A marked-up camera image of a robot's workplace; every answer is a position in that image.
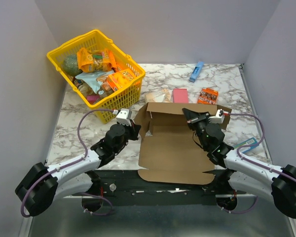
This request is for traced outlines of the brown cardboard box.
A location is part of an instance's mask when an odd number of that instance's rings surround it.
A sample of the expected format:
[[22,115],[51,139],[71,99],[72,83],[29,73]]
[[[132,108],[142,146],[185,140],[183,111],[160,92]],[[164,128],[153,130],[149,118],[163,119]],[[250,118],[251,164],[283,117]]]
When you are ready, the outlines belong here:
[[193,141],[183,108],[212,116],[219,109],[232,111],[221,105],[195,103],[152,102],[142,106],[134,122],[141,126],[138,175],[143,180],[195,185],[213,182],[215,177],[210,171],[215,165]]

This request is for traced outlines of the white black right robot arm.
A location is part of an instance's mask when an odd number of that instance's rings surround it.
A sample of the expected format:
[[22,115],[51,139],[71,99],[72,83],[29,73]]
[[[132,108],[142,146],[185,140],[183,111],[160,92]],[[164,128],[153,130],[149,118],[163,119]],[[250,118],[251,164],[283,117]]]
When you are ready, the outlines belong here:
[[244,191],[264,198],[272,203],[284,215],[296,219],[296,167],[281,167],[262,162],[227,145],[220,125],[230,112],[217,110],[215,116],[208,112],[195,112],[183,108],[188,127],[199,139],[197,145],[205,152],[209,160],[231,175],[220,178],[217,188],[227,194],[231,190]]

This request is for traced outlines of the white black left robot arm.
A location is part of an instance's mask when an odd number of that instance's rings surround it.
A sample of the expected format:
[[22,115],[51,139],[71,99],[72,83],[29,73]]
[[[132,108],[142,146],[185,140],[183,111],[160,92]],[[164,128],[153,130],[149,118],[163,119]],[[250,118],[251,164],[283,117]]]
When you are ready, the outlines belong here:
[[129,120],[112,125],[105,137],[85,148],[85,154],[54,166],[39,162],[33,165],[19,185],[15,194],[21,200],[21,215],[25,218],[43,213],[56,197],[61,185],[82,173],[96,170],[110,163],[128,144],[138,140],[141,126]]

